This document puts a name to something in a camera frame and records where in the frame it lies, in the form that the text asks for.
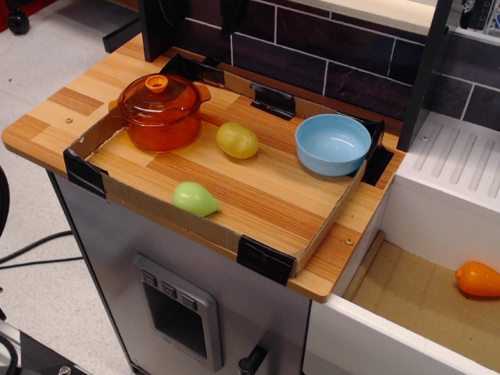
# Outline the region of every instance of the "toy fruit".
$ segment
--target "toy fruit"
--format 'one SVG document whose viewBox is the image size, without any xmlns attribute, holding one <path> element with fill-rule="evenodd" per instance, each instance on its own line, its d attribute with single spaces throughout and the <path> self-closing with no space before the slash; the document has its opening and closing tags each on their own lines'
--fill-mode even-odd
<svg viewBox="0 0 500 375">
<path fill-rule="evenodd" d="M 468 262 L 455 271 L 459 288 L 469 295 L 500 297 L 500 274 L 478 262 Z"/>
<path fill-rule="evenodd" d="M 221 210 L 218 201 L 202 185 L 190 181 L 176 186 L 172 203 L 200 216 L 208 216 Z"/>
<path fill-rule="evenodd" d="M 251 158 L 259 150 L 259 139 L 253 131 L 239 123 L 225 123 L 217 131 L 217 144 L 237 159 Z"/>
</svg>

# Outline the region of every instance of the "screw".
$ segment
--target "screw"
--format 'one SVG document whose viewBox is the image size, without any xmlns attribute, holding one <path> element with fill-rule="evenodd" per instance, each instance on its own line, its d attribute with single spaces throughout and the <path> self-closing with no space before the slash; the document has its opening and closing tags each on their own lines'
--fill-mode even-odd
<svg viewBox="0 0 500 375">
<path fill-rule="evenodd" d="M 59 369 L 59 375 L 71 375 L 71 369 L 68 366 L 63 366 Z"/>
</svg>

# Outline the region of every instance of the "cabinet door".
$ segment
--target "cabinet door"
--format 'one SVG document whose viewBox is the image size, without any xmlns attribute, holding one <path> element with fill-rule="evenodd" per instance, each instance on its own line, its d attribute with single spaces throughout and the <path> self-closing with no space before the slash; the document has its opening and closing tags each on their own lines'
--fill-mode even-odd
<svg viewBox="0 0 500 375">
<path fill-rule="evenodd" d="M 312 304 L 306 375 L 494 375 L 336 295 Z"/>
</svg>

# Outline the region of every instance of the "pot lid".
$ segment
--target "pot lid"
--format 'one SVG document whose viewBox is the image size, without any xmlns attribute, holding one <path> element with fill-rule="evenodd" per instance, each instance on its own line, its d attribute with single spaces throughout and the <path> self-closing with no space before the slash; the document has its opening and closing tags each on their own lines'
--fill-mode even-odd
<svg viewBox="0 0 500 375">
<path fill-rule="evenodd" d="M 163 125 L 182 120 L 202 103 L 200 91 L 189 80 L 152 74 L 132 82 L 118 99 L 125 117 L 141 125 Z"/>
</svg>

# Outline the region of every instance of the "cardboard bottom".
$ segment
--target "cardboard bottom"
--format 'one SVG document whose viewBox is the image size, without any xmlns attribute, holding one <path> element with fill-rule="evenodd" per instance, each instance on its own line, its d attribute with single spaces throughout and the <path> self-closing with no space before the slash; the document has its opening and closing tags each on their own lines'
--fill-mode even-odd
<svg viewBox="0 0 500 375">
<path fill-rule="evenodd" d="M 454 272 L 384 241 L 352 302 L 500 372 L 500 298 L 463 294 Z"/>
</svg>

